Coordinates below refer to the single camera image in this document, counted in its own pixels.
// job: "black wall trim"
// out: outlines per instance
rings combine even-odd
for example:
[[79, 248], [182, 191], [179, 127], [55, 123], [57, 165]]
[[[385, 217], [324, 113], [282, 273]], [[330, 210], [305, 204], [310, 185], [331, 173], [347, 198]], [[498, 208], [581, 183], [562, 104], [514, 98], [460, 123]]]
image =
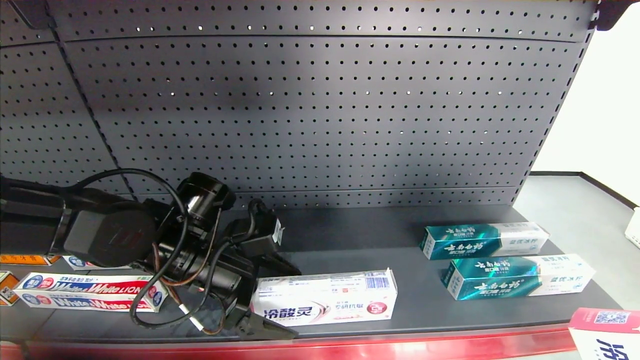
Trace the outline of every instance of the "black wall trim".
[[611, 197], [613, 197], [614, 199], [620, 201], [621, 203], [623, 203], [626, 207], [631, 208], [631, 209], [635, 209], [638, 207], [638, 205], [627, 199], [626, 197], [620, 195], [619, 193], [613, 191], [611, 188], [609, 188], [607, 185], [604, 185], [603, 183], [601, 183], [600, 181], [597, 181], [596, 179], [592, 178], [591, 176], [580, 172], [580, 171], [532, 171], [529, 173], [530, 176], [579, 176], [581, 178], [583, 178], [584, 180], [586, 180], [589, 184], [592, 184], [593, 186], [597, 187], [598, 189], [604, 191], [605, 193], [609, 194]]

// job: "red shelf edge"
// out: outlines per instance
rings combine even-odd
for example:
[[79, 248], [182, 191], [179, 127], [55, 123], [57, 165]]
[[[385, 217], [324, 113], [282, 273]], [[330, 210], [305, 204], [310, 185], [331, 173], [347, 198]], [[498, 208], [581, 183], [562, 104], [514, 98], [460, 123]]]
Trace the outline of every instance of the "red shelf edge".
[[[3, 343], [3, 360], [22, 360]], [[29, 342], [33, 360], [507, 359], [575, 350], [567, 324], [530, 328], [244, 343], [95, 344]]]

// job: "robotic arm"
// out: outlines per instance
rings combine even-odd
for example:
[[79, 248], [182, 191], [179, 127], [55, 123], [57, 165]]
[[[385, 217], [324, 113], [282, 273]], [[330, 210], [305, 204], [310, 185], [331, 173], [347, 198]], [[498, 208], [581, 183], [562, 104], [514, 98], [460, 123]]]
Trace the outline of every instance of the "robotic arm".
[[[165, 187], [171, 204], [139, 203], [93, 188], [90, 183], [117, 174], [143, 175]], [[132, 320], [147, 328], [171, 326], [193, 318], [207, 296], [220, 299], [226, 329], [242, 339], [284, 340], [297, 335], [252, 313], [249, 307], [260, 268], [278, 275], [300, 271], [277, 251], [282, 227], [261, 200], [248, 205], [248, 218], [231, 221], [216, 239], [222, 211], [235, 194], [227, 185], [194, 172], [175, 191], [166, 181], [138, 169], [110, 170], [59, 187], [0, 178], [0, 251], [3, 254], [71, 254], [99, 266], [129, 265], [154, 274], [149, 281], [167, 286], [204, 288], [200, 305], [176, 320], [147, 323], [138, 318], [141, 289], [130, 309]]]

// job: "white wall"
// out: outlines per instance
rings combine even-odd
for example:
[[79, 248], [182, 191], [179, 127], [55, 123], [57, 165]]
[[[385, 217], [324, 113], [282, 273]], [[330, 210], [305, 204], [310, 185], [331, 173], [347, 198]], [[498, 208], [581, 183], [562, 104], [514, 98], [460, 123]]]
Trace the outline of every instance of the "white wall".
[[582, 171], [640, 204], [640, 4], [595, 32], [533, 170]]

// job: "gray floor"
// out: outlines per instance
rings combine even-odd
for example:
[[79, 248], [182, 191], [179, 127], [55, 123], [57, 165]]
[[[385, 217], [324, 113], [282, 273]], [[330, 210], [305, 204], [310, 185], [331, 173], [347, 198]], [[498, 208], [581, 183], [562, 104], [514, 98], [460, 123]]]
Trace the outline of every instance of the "gray floor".
[[[551, 233], [565, 253], [579, 254], [594, 280], [625, 309], [640, 309], [640, 249], [624, 235], [633, 211], [579, 177], [532, 176], [515, 209]], [[577, 352], [519, 357], [579, 360]]]

